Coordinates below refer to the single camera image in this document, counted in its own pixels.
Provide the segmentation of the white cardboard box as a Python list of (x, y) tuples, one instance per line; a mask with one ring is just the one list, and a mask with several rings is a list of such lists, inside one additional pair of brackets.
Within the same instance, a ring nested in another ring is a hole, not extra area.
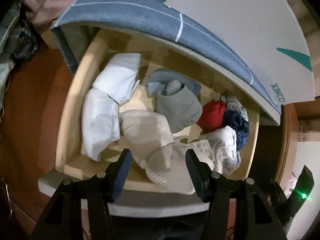
[(278, 105), (315, 98), (310, 51), (286, 0), (165, 0), (244, 61)]

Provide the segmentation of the pale blue folded underwear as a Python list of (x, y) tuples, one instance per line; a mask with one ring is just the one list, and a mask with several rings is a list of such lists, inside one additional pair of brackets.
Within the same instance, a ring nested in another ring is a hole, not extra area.
[(114, 55), (93, 82), (82, 108), (82, 141), (85, 154), (94, 161), (120, 138), (119, 106), (129, 100), (139, 85), (141, 55)]

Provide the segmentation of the white folded underwear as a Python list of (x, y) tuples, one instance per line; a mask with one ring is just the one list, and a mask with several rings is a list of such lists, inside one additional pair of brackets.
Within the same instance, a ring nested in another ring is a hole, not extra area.
[(236, 148), (236, 132), (230, 126), (200, 135), (198, 141), (200, 140), (207, 140), (212, 149), (215, 158), (214, 171), (230, 176), (240, 166), (241, 157)]

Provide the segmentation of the light wooden drawer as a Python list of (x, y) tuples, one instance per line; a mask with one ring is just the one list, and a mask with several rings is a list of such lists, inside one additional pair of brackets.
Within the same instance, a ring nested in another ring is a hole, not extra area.
[[(222, 93), (235, 95), (248, 111), (249, 140), (241, 150), (240, 167), (232, 179), (245, 179), (250, 171), (258, 137), (260, 106), (255, 92), (220, 65), (178, 44), (151, 35), (125, 34), (103, 29), (84, 54), (69, 88), (57, 137), (55, 168), (38, 181), (39, 190), (52, 196), (65, 178), (87, 179), (118, 159), (127, 147), (120, 139), (104, 150), (100, 162), (85, 156), (82, 149), (81, 113), (85, 95), (93, 81), (115, 53), (138, 52), (142, 55), (139, 77), (146, 78), (157, 68), (169, 68), (201, 84), (200, 102), (218, 99)], [(167, 193), (152, 184), (145, 172), (132, 164), (121, 197), (109, 207), (115, 216), (159, 218), (206, 211), (195, 195)]]

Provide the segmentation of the red folded underwear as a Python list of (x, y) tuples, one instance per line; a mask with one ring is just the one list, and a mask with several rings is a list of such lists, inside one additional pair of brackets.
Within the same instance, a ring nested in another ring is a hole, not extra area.
[(225, 111), (225, 103), (222, 100), (211, 100), (203, 106), (202, 115), (197, 125), (206, 132), (213, 132), (220, 129)]

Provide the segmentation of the grey striped rolled cloth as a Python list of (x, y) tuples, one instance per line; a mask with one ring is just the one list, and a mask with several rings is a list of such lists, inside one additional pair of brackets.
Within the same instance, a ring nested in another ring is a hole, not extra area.
[(249, 121), (247, 109), (241, 104), (236, 96), (223, 95), (220, 99), (225, 103), (227, 110), (239, 112), (246, 121)]

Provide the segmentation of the light blue folded cloth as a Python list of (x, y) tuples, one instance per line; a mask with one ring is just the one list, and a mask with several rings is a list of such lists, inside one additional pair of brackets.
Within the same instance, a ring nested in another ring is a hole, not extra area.
[(190, 79), (189, 77), (179, 72), (161, 68), (154, 71), (148, 77), (147, 83), (145, 85), (147, 96), (149, 98), (156, 97), (157, 93), (159, 91), (162, 92), (167, 86), (168, 82), (173, 79), (178, 80), (181, 84), (186, 85), (187, 88), (192, 91), (195, 96), (198, 96), (200, 94), (201, 85), (195, 80)]

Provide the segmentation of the grey ribbed sock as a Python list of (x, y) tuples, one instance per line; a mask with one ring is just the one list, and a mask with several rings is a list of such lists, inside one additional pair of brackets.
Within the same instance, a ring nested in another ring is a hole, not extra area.
[(198, 122), (202, 106), (185, 84), (172, 79), (157, 94), (156, 112), (166, 117), (172, 133), (178, 133)]

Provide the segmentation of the navy dotted underwear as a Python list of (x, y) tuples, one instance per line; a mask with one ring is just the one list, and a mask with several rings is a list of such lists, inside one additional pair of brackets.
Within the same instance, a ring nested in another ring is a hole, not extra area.
[(222, 126), (229, 126), (236, 133), (236, 149), (240, 151), (248, 142), (249, 123), (240, 112), (226, 110), (223, 114)]

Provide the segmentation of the cream ribbed underwear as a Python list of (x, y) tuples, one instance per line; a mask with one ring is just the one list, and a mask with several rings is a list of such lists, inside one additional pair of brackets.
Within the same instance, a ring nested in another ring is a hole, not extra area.
[(172, 193), (195, 192), (185, 164), (188, 148), (174, 141), (163, 115), (130, 110), (119, 114), (119, 123), (134, 161), (152, 183)]

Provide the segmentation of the blue checked cloth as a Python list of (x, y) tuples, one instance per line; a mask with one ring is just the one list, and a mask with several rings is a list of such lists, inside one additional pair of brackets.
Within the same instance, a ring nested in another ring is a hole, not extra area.
[(176, 42), (211, 59), (249, 84), (277, 112), (266, 89), (221, 39), (189, 17), (166, 7), (164, 0), (75, 0), (51, 32), (72, 74), (93, 40), (97, 26), (112, 26)]

